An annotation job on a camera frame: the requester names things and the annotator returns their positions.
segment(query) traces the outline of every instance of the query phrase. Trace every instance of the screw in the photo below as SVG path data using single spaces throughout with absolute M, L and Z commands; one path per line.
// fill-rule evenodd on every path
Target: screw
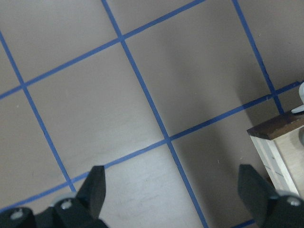
M 288 202 L 291 206 L 295 206 L 295 207 L 301 205 L 300 200 L 298 200 L 297 198 L 292 197 L 292 196 L 290 196 L 290 197 L 287 198 L 287 202 Z
M 18 210 L 15 210 L 14 213 L 11 214 L 10 219 L 16 220 L 23 216 L 22 208 L 19 208 Z
M 61 204 L 62 210 L 69 209 L 71 206 L 72 206 L 71 199 L 65 200 L 65 201 Z

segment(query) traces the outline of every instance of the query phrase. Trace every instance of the white plastic object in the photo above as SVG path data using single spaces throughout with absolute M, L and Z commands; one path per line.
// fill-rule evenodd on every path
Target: white plastic object
M 292 113 L 299 113 L 299 112 L 303 112 L 304 111 L 304 82 L 300 85 L 300 88 L 299 88 L 299 95 L 300 95 L 300 98 L 303 102 L 303 105 L 291 110 Z

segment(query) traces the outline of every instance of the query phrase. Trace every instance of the metal bolt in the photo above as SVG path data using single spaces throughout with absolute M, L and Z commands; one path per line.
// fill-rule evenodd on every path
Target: metal bolt
M 287 198 L 287 202 L 288 202 L 291 206 L 295 206 L 295 207 L 301 205 L 300 200 L 298 200 L 297 198 L 292 197 L 292 196 L 290 196 L 290 197 Z
M 65 200 L 65 201 L 61 204 L 62 210 L 69 209 L 71 206 L 72 206 L 71 199 Z
M 15 210 L 14 213 L 11 214 L 10 219 L 16 220 L 21 218 L 22 216 L 23 216 L 23 211 L 21 208 L 19 208 L 18 210 Z

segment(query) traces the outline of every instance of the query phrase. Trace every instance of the tiled floor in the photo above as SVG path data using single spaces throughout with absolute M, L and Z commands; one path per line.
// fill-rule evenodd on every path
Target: tiled floor
M 301 104 L 304 3 L 0 0 L 0 211 L 106 167 L 109 227 L 256 227 L 246 129 Z

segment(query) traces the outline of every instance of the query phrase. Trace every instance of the blue grid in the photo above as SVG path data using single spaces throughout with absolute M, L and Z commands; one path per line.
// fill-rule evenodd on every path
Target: blue grid
M 175 163 L 176 163 L 176 165 L 178 167 L 180 175 L 181 175 L 181 177 L 182 177 L 182 179 L 184 181 L 184 184 L 185 184 L 185 186 L 187 188 L 187 191 L 188 191 L 188 193 L 189 193 L 189 195 L 190 195 L 190 197 L 192 199 L 192 202 L 193 202 L 193 204 L 194 204 L 194 206 L 196 208 L 196 211 L 197 211 L 197 213 L 199 215 L 199 218 L 200 218 L 200 220 L 201 220 L 204 228 L 208 227 L 207 222 L 205 220 L 205 217 L 204 217 L 204 215 L 203 215 L 203 213 L 202 213 L 202 211 L 200 209 L 200 206 L 199 206 L 199 204 L 197 202 L 197 199 L 196 199 L 196 197 L 194 195 L 194 192 L 193 192 L 193 190 L 191 188 L 191 185 L 190 185 L 190 183 L 189 183 L 189 181 L 187 179 L 187 176 L 186 176 L 186 174 L 185 174 L 185 172 L 184 172 L 184 170 L 182 168 L 182 165 L 181 165 L 181 163 L 179 161 L 179 158 L 178 158 L 178 156 L 176 154 L 176 151 L 175 151 L 175 149 L 174 149 L 174 147 L 172 145 L 172 141 L 176 140 L 178 138 L 181 138 L 181 137 L 183 137 L 183 136 L 185 136 L 187 134 L 190 134 L 192 132 L 195 132 L 195 131 L 197 131 L 199 129 L 202 129 L 202 128 L 206 127 L 206 126 L 209 126 L 209 125 L 211 125 L 213 123 L 216 123 L 216 122 L 218 122 L 220 120 L 223 120 L 223 119 L 225 119 L 225 118 L 227 118 L 227 117 L 229 117 L 231 115 L 234 115 L 234 114 L 236 114 L 238 112 L 241 112 L 241 111 L 246 110 L 246 109 L 248 109 L 250 107 L 253 107 L 253 106 L 257 105 L 257 104 L 260 104 L 260 103 L 262 103 L 262 102 L 264 102 L 266 100 L 269 100 L 269 99 L 274 99 L 279 113 L 282 114 L 282 113 L 284 113 L 284 110 L 283 110 L 283 108 L 281 106 L 281 103 L 280 103 L 280 100 L 278 98 L 278 95 L 280 95 L 280 94 L 282 94 L 282 93 L 284 93 L 286 91 L 289 91 L 289 90 L 291 90 L 291 89 L 293 89 L 295 87 L 298 87 L 302 82 L 294 82 L 292 84 L 284 86 L 283 88 L 275 90 L 275 88 L 274 88 L 274 86 L 273 86 L 273 84 L 272 84 L 272 82 L 270 80 L 270 77 L 269 77 L 269 75 L 268 75 L 268 73 L 266 71 L 266 68 L 265 68 L 265 65 L 263 63 L 262 57 L 261 57 L 261 55 L 260 55 L 260 53 L 259 53 L 259 51 L 258 51 L 258 49 L 256 47 L 255 41 L 254 41 L 253 36 L 252 36 L 252 34 L 250 32 L 250 29 L 249 29 L 249 26 L 248 26 L 248 24 L 246 22 L 246 19 L 245 19 L 243 13 L 242 13 L 241 7 L 238 4 L 238 0 L 232 0 L 233 5 L 234 5 L 234 7 L 236 9 L 236 12 L 237 12 L 237 14 L 239 16 L 239 19 L 240 19 L 241 23 L 242 23 L 244 31 L 245 31 L 245 33 L 247 35 L 247 38 L 248 38 L 249 43 L 250 43 L 250 45 L 252 47 L 252 50 L 253 50 L 253 52 L 254 52 L 254 54 L 256 56 L 256 60 L 259 63 L 260 69 L 261 69 L 261 71 L 262 71 L 262 73 L 264 75 L 264 78 L 266 80 L 266 83 L 268 85 L 268 88 L 269 88 L 271 94 L 263 96 L 263 97 L 260 97 L 260 98 L 258 98 L 256 100 L 250 101 L 250 102 L 248 102 L 246 104 L 243 104 L 243 105 L 241 105 L 241 106 L 239 106 L 237 108 L 234 108 L 234 109 L 232 109 L 232 110 L 230 110 L 228 112 L 220 114 L 220 115 L 218 115 L 218 116 L 216 116 L 216 117 L 214 117 L 214 118 L 212 118 L 210 120 L 207 120 L 207 121 L 205 121 L 203 123 L 200 123 L 200 124 L 198 124 L 198 125 L 196 125 L 194 127 L 191 127 L 189 129 L 184 130 L 184 131 L 182 131 L 180 133 L 177 133 L 177 134 L 175 134 L 173 136 L 169 136 L 168 133 L 167 133 L 167 131 L 166 131 L 166 129 L 165 129 L 165 126 L 164 126 L 164 124 L 162 122 L 162 119 L 161 119 L 161 117 L 160 117 L 160 115 L 159 115 L 159 113 L 158 113 L 158 111 L 156 109 L 154 101 L 153 101 L 153 99 L 152 99 L 152 97 L 151 97 L 151 95 L 150 95 L 150 93 L 148 91 L 148 88 L 147 88 L 147 86 L 146 86 L 146 84 L 145 84 L 145 82 L 144 82 L 144 80 L 143 80 L 143 78 L 141 76 L 141 73 L 140 73 L 140 71 L 139 71 L 139 69 L 138 69 L 138 67 L 137 67 L 137 65 L 136 65 L 136 63 L 135 63 L 135 61 L 133 59 L 133 56 L 132 56 L 132 54 L 131 54 L 131 52 L 130 52 L 130 50 L 129 50 L 126 42 L 125 42 L 125 39 L 130 38 L 130 37 L 132 37 L 132 36 L 134 36 L 134 35 L 142 32 L 142 31 L 146 30 L 147 28 L 149 28 L 151 26 L 154 26 L 154 25 L 156 25 L 158 23 L 161 23 L 162 21 L 165 21 L 165 20 L 167 20 L 167 19 L 169 19 L 171 17 L 174 17 L 175 15 L 177 15 L 177 14 L 179 14 L 179 13 L 185 11 L 185 10 L 188 10 L 188 9 L 190 9 L 190 8 L 196 6 L 196 5 L 198 5 L 198 4 L 200 4 L 200 3 L 204 2 L 204 1 L 205 0 L 195 0 L 193 2 L 190 2 L 190 3 L 188 3 L 188 4 L 186 4 L 186 5 L 178 8 L 178 9 L 176 9 L 176 10 L 174 10 L 174 11 L 168 13 L 168 14 L 165 14 L 164 16 L 162 16 L 160 18 L 157 18 L 157 19 L 155 19 L 155 20 L 153 20 L 153 21 L 151 21 L 151 22 L 149 22 L 149 23 L 147 23 L 147 24 L 145 24 L 145 25 L 143 25 L 143 26 L 141 26 L 141 27 L 139 27 L 137 29 L 134 29 L 133 31 L 130 31 L 130 32 L 126 33 L 125 35 L 123 35 L 121 33 L 121 31 L 120 31 L 117 23 L 116 23 L 116 20 L 115 20 L 113 14 L 111 12 L 111 9 L 110 9 L 109 5 L 107 4 L 107 1 L 106 0 L 101 0 L 103 6 L 104 6 L 104 8 L 105 8 L 105 10 L 106 10 L 106 12 L 107 12 L 107 14 L 109 16 L 109 19 L 110 19 L 110 21 L 111 21 L 111 23 L 112 23 L 112 25 L 113 25 L 116 33 L 117 33 L 118 38 L 116 38 L 116 39 L 114 39 L 114 40 L 112 40 L 112 41 L 110 41 L 110 42 L 108 42 L 106 44 L 103 44 L 103 45 L 101 45 L 101 46 L 99 46 L 99 47 L 97 47 L 97 48 L 95 48 L 95 49 L 93 49 L 93 50 L 91 50 L 91 51 L 83 54 L 83 55 L 80 55 L 80 56 L 78 56 L 78 57 L 76 57 L 76 58 L 74 58 L 74 59 L 72 59 L 72 60 L 70 60 L 70 61 L 68 61 L 68 62 L 66 62 L 66 63 L 64 63 L 64 64 L 62 64 L 60 66 L 58 66 L 58 67 L 55 67 L 54 69 L 52 69 L 52 70 L 50 70 L 50 71 L 48 71 L 46 73 L 43 73 L 43 74 L 41 74 L 41 75 L 39 75 L 39 76 L 37 76 L 37 77 L 35 77 L 35 78 L 27 81 L 27 82 L 24 82 L 24 80 L 23 80 L 23 78 L 22 78 L 22 76 L 21 76 L 21 74 L 20 74 L 20 72 L 18 70 L 18 67 L 17 67 L 17 65 L 16 65 L 16 63 L 14 61 L 14 58 L 13 58 L 13 56 L 12 56 L 10 50 L 9 50 L 9 47 L 7 46 L 4 37 L 3 37 L 2 33 L 0 32 L 0 41 L 1 41 L 1 43 L 2 43 L 2 45 L 4 47 L 4 49 L 5 49 L 5 52 L 6 52 L 7 56 L 8 56 L 8 59 L 10 60 L 10 63 L 12 65 L 12 67 L 14 69 L 14 72 L 15 72 L 15 74 L 16 74 L 18 80 L 19 80 L 19 83 L 20 83 L 19 86 L 17 86 L 15 88 L 13 88 L 13 89 L 11 89 L 11 90 L 9 90 L 9 91 L 1 94 L 0 95 L 0 100 L 3 99 L 3 98 L 5 98 L 5 97 L 7 97 L 7 96 L 9 96 L 9 95 L 11 95 L 11 94 L 13 94 L 13 93 L 15 93 L 15 92 L 23 90 L 23 92 L 26 95 L 26 98 L 27 98 L 27 100 L 28 100 L 28 102 L 29 102 L 29 104 L 30 104 L 30 106 L 32 108 L 32 111 L 35 114 L 35 117 L 36 117 L 36 119 L 37 119 L 37 121 L 38 121 L 38 123 L 40 125 L 40 128 L 42 129 L 42 131 L 43 131 L 43 133 L 45 135 L 46 141 L 48 142 L 48 144 L 49 144 L 49 146 L 50 146 L 50 148 L 52 150 L 52 153 L 53 153 L 53 155 L 54 155 L 54 157 L 55 157 L 55 159 L 56 159 L 56 161 L 57 161 L 57 163 L 58 163 L 58 165 L 59 165 L 59 167 L 60 167 L 60 169 L 61 169 L 61 171 L 62 171 L 62 173 L 63 173 L 63 175 L 65 177 L 65 179 L 66 179 L 65 183 L 62 183 L 62 184 L 57 185 L 57 186 L 55 186 L 55 187 L 53 187 L 53 188 L 51 188 L 51 189 L 49 189 L 47 191 L 42 192 L 40 194 L 37 194 L 35 196 L 29 197 L 27 199 L 24 199 L 22 201 L 16 202 L 16 203 L 14 203 L 14 204 L 12 204 L 10 206 L 7 206 L 5 208 L 0 209 L 0 213 L 3 212 L 3 211 L 5 211 L 5 210 L 7 210 L 7 209 L 9 209 L 9 208 L 17 207 L 17 206 L 20 206 L 20 205 L 23 205 L 23 204 L 26 204 L 26 203 L 38 200 L 38 199 L 40 199 L 40 198 L 42 198 L 42 197 L 44 197 L 46 195 L 49 195 L 49 194 L 51 194 L 53 192 L 56 192 L 56 191 L 58 191 L 58 190 L 60 190 L 62 188 L 65 188 L 67 186 L 69 186 L 72 191 L 75 191 L 75 187 L 74 187 L 73 183 L 86 178 L 87 175 L 88 175 L 88 172 L 86 172 L 86 173 L 83 173 L 83 174 L 81 174 L 81 175 L 73 178 L 73 179 L 70 179 L 70 177 L 69 177 L 69 175 L 68 175 L 68 173 L 67 173 L 67 171 L 66 171 L 66 169 L 65 169 L 65 167 L 64 167 L 64 165 L 63 165 L 63 163 L 62 163 L 62 161 L 61 161 L 61 159 L 60 159 L 60 157 L 59 157 L 59 155 L 57 153 L 57 150 L 56 150 L 56 148 L 55 148 L 55 146 L 54 146 L 54 144 L 52 142 L 52 139 L 51 139 L 50 135 L 48 134 L 48 131 L 47 131 L 47 129 L 46 129 L 44 123 L 43 123 L 43 120 L 42 120 L 41 116 L 39 115 L 39 112 L 38 112 L 38 110 L 37 110 L 37 108 L 36 108 L 36 106 L 35 106 L 32 98 L 31 98 L 31 95 L 30 95 L 27 87 L 29 85 L 32 85 L 32 84 L 40 81 L 40 80 L 43 80 L 44 78 L 46 78 L 46 77 L 48 77 L 50 75 L 55 74 L 56 72 L 58 72 L 60 70 L 65 69 L 65 68 L 67 68 L 67 67 L 69 67 L 69 66 L 71 66 L 71 65 L 73 65 L 73 64 L 75 64 L 75 63 L 77 63 L 77 62 L 79 62 L 79 61 L 81 61 L 83 59 L 85 59 L 85 58 L 88 58 L 88 57 L 90 57 L 90 56 L 92 56 L 92 55 L 94 55 L 94 54 L 96 54 L 96 53 L 98 53 L 98 52 L 100 52 L 100 51 L 108 48 L 108 47 L 111 47 L 114 44 L 121 43 L 121 45 L 122 45 L 122 47 L 123 47 L 123 49 L 125 51 L 125 54 L 126 54 L 126 56 L 127 56 L 128 60 L 129 60 L 129 62 L 131 64 L 131 66 L 132 66 L 132 68 L 133 68 L 133 70 L 135 72 L 135 75 L 136 75 L 136 77 L 137 77 L 137 79 L 138 79 L 138 81 L 139 81 L 139 83 L 140 83 L 140 85 L 142 87 L 142 90 L 143 90 L 143 92 L 144 92 L 144 94 L 146 96 L 146 99 L 147 99 L 147 101 L 148 101 L 148 103 L 149 103 L 149 105 L 150 105 L 150 107 L 151 107 L 151 109 L 153 111 L 153 114 L 154 114 L 154 116 L 155 116 L 155 118 L 157 120 L 157 123 L 158 123 L 158 125 L 159 125 L 159 127 L 161 129 L 161 132 L 163 134 L 164 140 L 161 140 L 161 141 L 156 142 L 156 143 L 154 143 L 154 144 L 152 144 L 152 145 L 150 145 L 150 146 L 148 146 L 148 147 L 146 147 L 144 149 L 135 151 L 135 152 L 130 153 L 130 154 L 124 156 L 124 157 L 121 157 L 121 158 L 116 159 L 116 160 L 114 160 L 112 162 L 109 162 L 108 164 L 105 164 L 104 167 L 107 169 L 107 168 L 109 168 L 109 167 L 111 167 L 113 165 L 122 163 L 122 162 L 124 162 L 126 160 L 129 160 L 129 159 L 135 157 L 135 156 L 138 156 L 140 154 L 143 154 L 143 153 L 145 153 L 147 151 L 150 151 L 150 150 L 152 150 L 154 148 L 157 148 L 159 146 L 162 146 L 162 145 L 166 144 L 169 147 L 170 151 L 171 151 L 172 157 L 173 157 L 173 159 L 174 159 L 174 161 L 175 161 Z M 254 220 L 249 220 L 249 221 L 243 222 L 243 223 L 241 223 L 239 225 L 236 225 L 236 226 L 234 226 L 232 228 L 242 228 L 242 227 L 246 227 L 248 225 L 251 225 L 253 223 L 254 223 Z

